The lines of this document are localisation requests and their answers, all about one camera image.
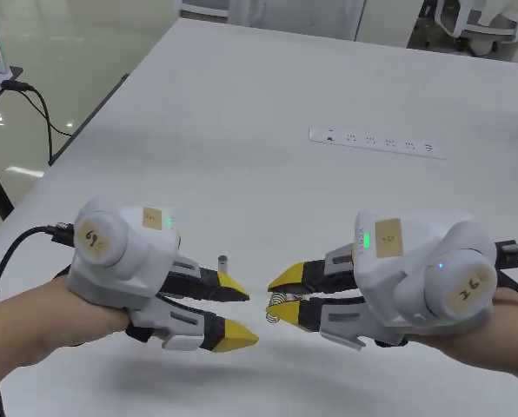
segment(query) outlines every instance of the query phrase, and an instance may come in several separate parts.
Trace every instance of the shiny floor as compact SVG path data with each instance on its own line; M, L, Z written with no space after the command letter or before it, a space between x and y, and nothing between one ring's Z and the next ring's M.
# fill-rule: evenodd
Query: shiny floor
M0 0L3 53L43 93L52 122L72 133L176 21L174 2ZM54 134L55 149L65 139ZM0 180L14 204L48 168L47 154L44 120L23 97L4 93Z

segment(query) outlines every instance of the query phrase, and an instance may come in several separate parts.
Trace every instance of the white chair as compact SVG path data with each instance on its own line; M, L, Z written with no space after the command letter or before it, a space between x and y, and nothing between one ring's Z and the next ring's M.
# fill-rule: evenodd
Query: white chair
M355 40L365 0L230 0L228 23Z
M496 36L498 43L515 43L518 42L518 22L513 22L506 17L499 17L500 25L483 26L480 24L469 23L470 13L472 11L482 12L487 0L460 0L460 11L458 17L452 24L447 24L443 18L445 10L445 0L438 0L435 11L435 22L441 26L451 37L460 37L463 32L474 32L476 34Z

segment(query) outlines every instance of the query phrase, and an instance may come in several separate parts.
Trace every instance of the power strip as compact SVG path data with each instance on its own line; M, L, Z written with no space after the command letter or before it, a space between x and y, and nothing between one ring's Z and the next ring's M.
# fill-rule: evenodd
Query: power strip
M329 145L350 146L352 148L380 150L394 154L422 156L425 158L447 159L434 142L391 139L357 133L352 130L331 128L310 128L309 140Z

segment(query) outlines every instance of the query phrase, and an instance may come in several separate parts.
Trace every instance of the cable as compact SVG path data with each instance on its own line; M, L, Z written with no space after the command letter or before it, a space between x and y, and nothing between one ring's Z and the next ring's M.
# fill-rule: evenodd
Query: cable
M4 270L6 269L6 266L8 265L8 262L10 261L10 258L16 251L17 247L28 237L35 235L37 233L46 233L48 235L53 235L56 231L56 228L52 226L39 226L37 228L30 228L29 230L23 232L20 234L10 245L6 253L4 254L4 257L0 261L0 279L2 278L2 274ZM4 412L4 403L2 399L2 393L0 391L0 417L6 417L6 413Z
M36 105L36 104L34 104L34 103L33 103L33 101L30 99L30 97L29 97L27 94L25 94L23 91L18 91L18 93L19 93L19 94L21 94L23 97L25 97L25 100L27 100L28 102L30 102L31 106L33 106L33 109L35 109L35 110L39 113L39 115L41 115L42 117L44 117L44 118L45 118L45 120L46 120L46 116L44 115L43 111L42 111L41 109L39 109L39 108L37 107L37 105ZM54 124L52 124L52 122L51 122L51 121L49 121L49 123L50 123L51 128L52 128L55 132L57 132L58 134L60 134L60 135L64 135L64 136L71 136L71 133L66 133L66 132L64 132L64 131L61 131L61 130L60 130L59 128L57 128Z
M54 151L52 150L52 131L50 130L50 115L49 108L47 108L47 103L44 101L44 97L37 89L33 89L33 92L39 97L41 104L43 105L44 118L47 121L47 137L49 138L49 163L52 161L52 156L54 155Z
M49 160L48 164L52 165L53 163L53 156L54 152L52 149L52 128L51 128L51 122L50 122L50 115L49 115L49 108L47 107L47 103L44 101L43 95L39 92L38 89L33 87L30 84L22 83L16 80L4 80L0 83L0 87L4 90L8 91L16 91L17 93L23 93L25 91L31 91L37 95L39 98L39 101L43 105L43 114L44 114L44 120L47 122L47 137L49 140Z

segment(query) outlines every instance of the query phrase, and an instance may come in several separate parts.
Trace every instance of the paper sticker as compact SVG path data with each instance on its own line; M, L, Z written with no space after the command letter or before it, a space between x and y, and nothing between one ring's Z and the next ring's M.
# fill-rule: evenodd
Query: paper sticker
M471 308L479 298L491 288L494 288L494 281L488 276L485 268L475 268L465 280L462 280L447 295L447 304L457 314Z
M163 230L163 212L158 208L143 207L142 226L154 230Z
M375 223L375 245L377 258L404 255L400 219L381 220Z
M81 242L97 259L101 259L109 249L110 241L96 230L92 222L83 222L76 234L77 241Z

